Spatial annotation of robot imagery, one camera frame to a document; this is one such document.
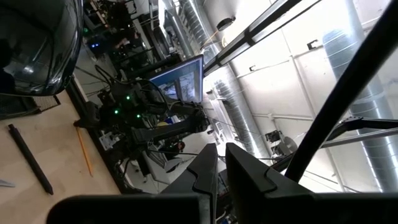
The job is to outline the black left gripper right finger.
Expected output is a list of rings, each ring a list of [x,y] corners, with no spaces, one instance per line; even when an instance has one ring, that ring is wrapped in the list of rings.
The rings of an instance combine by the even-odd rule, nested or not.
[[[240,195],[295,196],[312,193],[234,143],[226,145],[226,166],[229,185],[236,187]]]

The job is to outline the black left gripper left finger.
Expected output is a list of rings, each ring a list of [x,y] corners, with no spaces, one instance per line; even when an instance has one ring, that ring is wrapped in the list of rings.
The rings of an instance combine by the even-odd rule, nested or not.
[[[162,191],[162,194],[196,192],[213,195],[217,186],[217,162],[216,144],[207,144],[177,179]]]

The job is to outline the yellow wooden pencil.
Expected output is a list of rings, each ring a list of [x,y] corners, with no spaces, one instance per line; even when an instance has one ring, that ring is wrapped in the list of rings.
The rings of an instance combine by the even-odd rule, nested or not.
[[[76,133],[77,133],[77,136],[78,136],[78,139],[79,139],[79,142],[80,142],[81,150],[83,152],[83,156],[85,158],[85,162],[86,162],[86,165],[87,165],[87,168],[88,168],[88,172],[89,172],[90,176],[92,177],[93,176],[93,168],[92,168],[92,165],[91,165],[91,161],[90,161],[88,152],[87,152],[86,147],[84,145],[84,141],[83,141],[80,129],[79,129],[79,127],[76,127],[75,129],[76,129]]]

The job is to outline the black mesh desk organizer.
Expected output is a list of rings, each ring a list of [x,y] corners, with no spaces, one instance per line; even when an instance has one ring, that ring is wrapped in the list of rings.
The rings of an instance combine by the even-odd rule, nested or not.
[[[0,121],[40,114],[59,105],[57,96],[0,95]]]

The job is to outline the lit computer monitor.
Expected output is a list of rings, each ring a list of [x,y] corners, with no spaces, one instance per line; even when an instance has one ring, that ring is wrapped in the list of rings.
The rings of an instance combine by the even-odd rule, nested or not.
[[[203,101],[203,55],[197,55],[160,72],[150,81],[156,84],[165,96],[175,100],[201,103]]]

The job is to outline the silver ceiling duct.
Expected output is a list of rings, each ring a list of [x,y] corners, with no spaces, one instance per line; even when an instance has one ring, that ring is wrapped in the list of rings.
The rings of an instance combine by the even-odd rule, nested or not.
[[[216,41],[217,31],[212,28],[204,9],[206,0],[178,0],[184,24],[197,45],[197,52],[208,63],[220,51]]]
[[[322,44],[336,79],[339,79],[365,39],[353,0],[326,1],[327,31]],[[385,91],[376,75],[349,108],[353,116],[392,119]],[[398,191],[398,136],[361,143],[381,192]]]
[[[245,150],[257,158],[270,157],[262,134],[252,117],[251,111],[237,81],[218,80],[215,90],[223,103],[231,125],[236,131],[238,141]]]

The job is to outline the black overhead frame strut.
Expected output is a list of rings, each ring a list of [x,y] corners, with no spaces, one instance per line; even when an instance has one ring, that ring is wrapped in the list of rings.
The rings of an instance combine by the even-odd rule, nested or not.
[[[341,136],[345,132],[362,129],[377,129],[377,131],[336,140],[337,137]],[[338,125],[335,126],[325,143],[321,145],[320,148],[367,141],[395,134],[398,134],[398,119],[350,117],[340,121]]]

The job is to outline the black overhead frame beam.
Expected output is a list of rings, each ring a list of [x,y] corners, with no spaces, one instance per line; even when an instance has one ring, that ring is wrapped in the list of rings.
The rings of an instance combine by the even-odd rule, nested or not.
[[[323,0],[276,0],[204,67],[209,75],[292,22]]]

